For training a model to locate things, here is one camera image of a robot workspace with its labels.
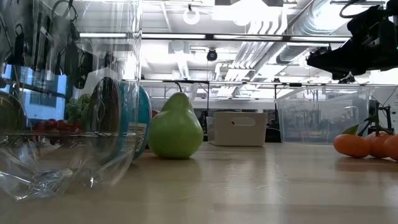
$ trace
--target security camera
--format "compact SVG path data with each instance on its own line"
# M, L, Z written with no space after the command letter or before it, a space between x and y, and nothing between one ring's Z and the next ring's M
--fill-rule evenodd
M207 61L214 62L215 60L217 60L216 49L209 49L209 52L207 53Z

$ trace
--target pear stem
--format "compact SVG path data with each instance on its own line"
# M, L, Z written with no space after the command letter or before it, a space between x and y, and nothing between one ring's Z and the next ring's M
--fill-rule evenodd
M175 84L178 85L178 87L180 88L180 92L182 93L181 85L178 82L175 82Z

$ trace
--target tangerine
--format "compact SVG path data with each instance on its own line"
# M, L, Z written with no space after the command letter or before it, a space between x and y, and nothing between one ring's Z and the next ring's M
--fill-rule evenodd
M398 161L398 135L390 136L384 142L384 152L393 160Z
M340 134L333 141L336 151L354 158L364 158L371 152L370 143L353 134Z
M384 142L390 137L385 131L380 131L379 135L375 132L369 134L365 137L367 141L369 141L371 145L370 155L377 158L382 159L388 157L388 155L384 152Z

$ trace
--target green pear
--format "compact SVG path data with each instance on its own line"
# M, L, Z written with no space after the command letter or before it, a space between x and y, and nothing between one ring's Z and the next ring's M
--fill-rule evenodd
M192 103L184 93L175 93L153 118L148 145L164 159L188 159L203 142L203 130Z

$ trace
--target table surface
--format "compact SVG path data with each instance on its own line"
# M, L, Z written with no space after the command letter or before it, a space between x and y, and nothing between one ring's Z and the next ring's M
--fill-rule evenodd
M115 187L18 203L0 223L398 223L398 163L329 146L202 145L192 159L145 153Z

